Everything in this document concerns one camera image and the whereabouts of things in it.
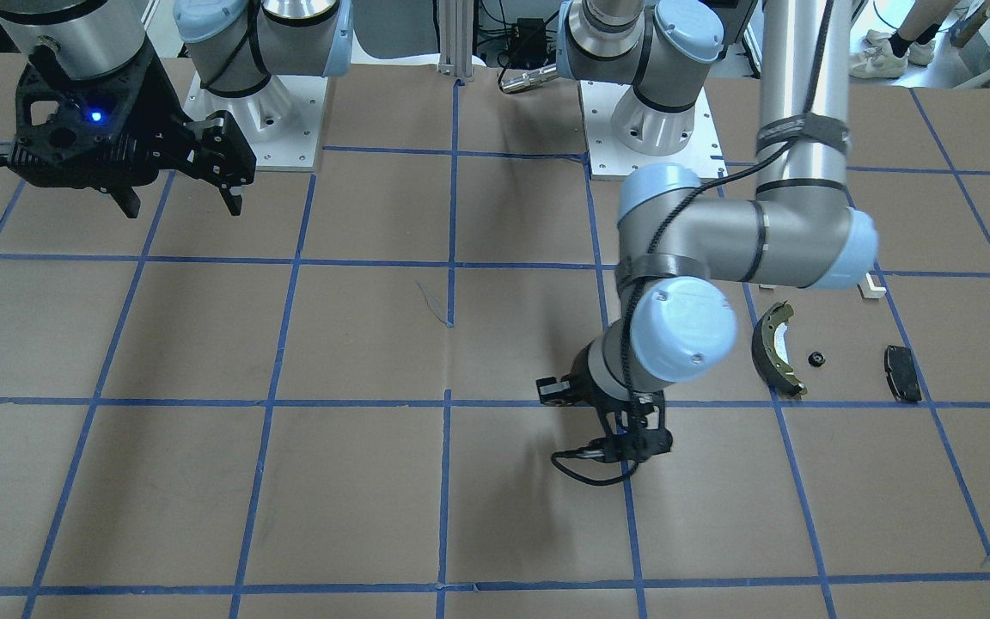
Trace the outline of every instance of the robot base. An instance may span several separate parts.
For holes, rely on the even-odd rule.
[[[727,173],[724,154],[716,136],[716,125],[708,109],[705,91],[698,95],[698,110],[694,132],[687,146],[672,156],[646,156],[621,143],[610,125],[617,102],[625,91],[621,83],[580,82],[583,101],[583,125],[586,128],[586,144],[590,149],[590,176],[599,181],[620,181],[635,169],[650,163],[671,161],[687,166],[702,179],[716,179],[718,173]]]
[[[287,90],[289,101],[262,101],[260,95],[267,93],[263,90],[260,95],[251,95],[245,99],[227,99],[228,107],[243,107],[233,114],[237,119],[245,118],[240,111],[247,111],[251,116],[258,116],[260,109],[265,109],[271,103],[285,109],[287,116],[278,126],[247,126],[244,128],[247,141],[250,142],[255,156],[258,157],[257,169],[266,172],[315,172],[318,168],[320,136],[323,129],[323,114],[327,106],[327,79],[325,77],[309,77],[302,75],[280,75],[279,79]],[[201,90],[200,75],[193,76],[186,98],[185,110],[195,120],[204,118],[216,111],[217,99],[208,91]]]

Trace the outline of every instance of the white sneaker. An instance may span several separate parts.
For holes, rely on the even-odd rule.
[[[884,32],[880,30],[870,30],[865,33],[865,38],[862,41],[867,44],[867,46],[876,46],[881,40],[892,39],[891,32]],[[935,39],[931,39],[930,43],[926,43],[924,46],[920,46],[919,43],[912,43],[910,47],[907,48],[907,61],[913,65],[927,66],[934,60],[934,48]]]
[[[853,77],[896,79],[903,77],[905,70],[908,70],[908,59],[897,58],[887,39],[881,40],[868,50],[850,54],[850,75]]]

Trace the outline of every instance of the floor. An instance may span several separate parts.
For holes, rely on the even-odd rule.
[[[758,82],[707,89],[738,169]],[[618,185],[570,83],[355,66],[319,173],[262,174],[237,219],[180,176],[130,222],[0,172],[0,616],[990,618],[990,131],[963,122],[990,91],[850,103],[888,296],[722,283],[742,341],[608,489],[547,463],[593,412],[534,393],[617,313]],[[802,401],[743,344],[782,299],[792,355],[828,357]]]

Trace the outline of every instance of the white mounting plate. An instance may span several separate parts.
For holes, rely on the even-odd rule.
[[[264,172],[315,172],[319,161],[319,137],[323,129],[323,114],[327,106],[327,78],[306,75],[278,76],[292,95],[292,105],[300,113],[300,121],[292,129],[270,141],[256,142],[247,136],[255,156],[257,169]],[[193,120],[205,120],[216,110],[204,109],[199,103],[200,75],[193,75],[184,109]]]
[[[620,181],[634,169],[643,168],[649,163],[672,161],[680,163],[698,173],[702,179],[716,179],[718,172],[727,174],[720,140],[716,137],[716,125],[708,109],[705,90],[698,95],[698,120],[687,148],[673,156],[646,156],[633,151],[618,140],[609,124],[617,101],[629,90],[624,83],[580,82],[578,90],[582,94],[583,126],[586,129],[586,144],[590,150],[590,176],[598,181]]]

